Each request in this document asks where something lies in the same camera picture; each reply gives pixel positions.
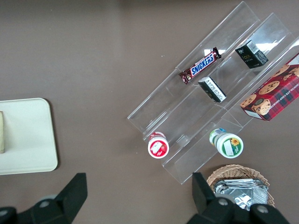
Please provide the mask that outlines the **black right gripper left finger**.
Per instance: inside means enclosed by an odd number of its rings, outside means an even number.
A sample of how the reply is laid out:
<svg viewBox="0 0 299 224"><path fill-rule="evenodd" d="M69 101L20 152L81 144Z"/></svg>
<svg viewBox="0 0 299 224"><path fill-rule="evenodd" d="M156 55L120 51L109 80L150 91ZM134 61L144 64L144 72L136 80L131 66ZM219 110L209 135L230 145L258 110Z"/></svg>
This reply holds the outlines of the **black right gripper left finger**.
<svg viewBox="0 0 299 224"><path fill-rule="evenodd" d="M86 173L77 173L54 198L37 202L18 213L14 207L1 207L2 224L71 224L87 199Z"/></svg>

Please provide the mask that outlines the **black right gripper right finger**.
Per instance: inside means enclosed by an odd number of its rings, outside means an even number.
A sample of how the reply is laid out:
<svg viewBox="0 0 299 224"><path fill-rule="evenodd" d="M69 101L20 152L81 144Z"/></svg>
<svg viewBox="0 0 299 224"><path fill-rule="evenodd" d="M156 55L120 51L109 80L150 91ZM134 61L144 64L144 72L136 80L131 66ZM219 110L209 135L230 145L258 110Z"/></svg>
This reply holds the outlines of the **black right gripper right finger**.
<svg viewBox="0 0 299 224"><path fill-rule="evenodd" d="M201 173L192 174L192 197L197 208L189 224L288 224L282 213L266 204L240 208L229 199L216 197Z"/></svg>

